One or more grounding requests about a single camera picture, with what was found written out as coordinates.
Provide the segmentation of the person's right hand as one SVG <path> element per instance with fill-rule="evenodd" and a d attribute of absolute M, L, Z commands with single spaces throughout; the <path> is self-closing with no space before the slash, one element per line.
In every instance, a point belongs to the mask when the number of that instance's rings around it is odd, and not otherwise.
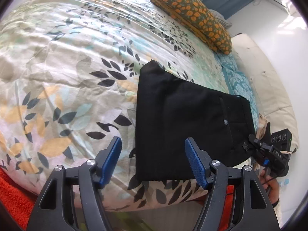
<path fill-rule="evenodd" d="M 280 187 L 278 181 L 276 180 L 276 178 L 267 175 L 265 169 L 260 172 L 258 178 L 265 190 L 267 190 L 268 188 L 270 189 L 268 193 L 269 200 L 273 206 L 276 206 L 279 203 L 280 194 Z"/>

